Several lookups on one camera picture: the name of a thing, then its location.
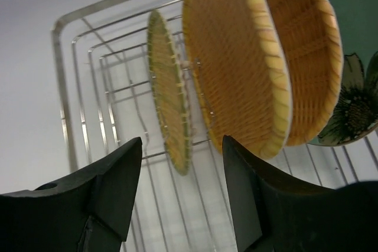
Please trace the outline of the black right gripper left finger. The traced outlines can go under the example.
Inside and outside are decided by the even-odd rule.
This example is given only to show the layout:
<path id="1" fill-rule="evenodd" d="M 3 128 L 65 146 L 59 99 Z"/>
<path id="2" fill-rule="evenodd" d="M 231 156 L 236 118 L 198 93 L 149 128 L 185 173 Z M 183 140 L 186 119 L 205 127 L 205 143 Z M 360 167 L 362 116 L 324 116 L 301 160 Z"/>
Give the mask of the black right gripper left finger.
<path id="1" fill-rule="evenodd" d="M 120 251 L 142 162 L 133 138 L 72 174 L 1 195 L 1 251 Z"/>

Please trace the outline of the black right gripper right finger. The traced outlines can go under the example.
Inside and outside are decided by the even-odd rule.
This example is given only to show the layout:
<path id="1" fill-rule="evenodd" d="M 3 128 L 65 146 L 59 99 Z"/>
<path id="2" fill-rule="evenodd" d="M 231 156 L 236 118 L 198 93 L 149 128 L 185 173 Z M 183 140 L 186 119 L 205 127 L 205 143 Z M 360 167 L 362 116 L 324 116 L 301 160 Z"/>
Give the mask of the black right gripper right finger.
<path id="1" fill-rule="evenodd" d="M 298 179 L 223 138 L 239 251 L 376 251 L 377 182 L 331 189 Z"/>

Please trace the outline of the green rim woven plate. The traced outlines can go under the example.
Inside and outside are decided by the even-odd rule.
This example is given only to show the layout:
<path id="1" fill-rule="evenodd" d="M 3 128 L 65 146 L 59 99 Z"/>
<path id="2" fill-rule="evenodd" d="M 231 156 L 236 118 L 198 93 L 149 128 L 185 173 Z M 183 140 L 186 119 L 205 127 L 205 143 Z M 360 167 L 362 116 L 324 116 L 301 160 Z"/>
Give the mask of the green rim woven plate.
<path id="1" fill-rule="evenodd" d="M 166 19 L 154 9 L 147 26 L 148 70 L 159 126 L 175 170 L 188 174 L 193 124 L 187 83 Z"/>

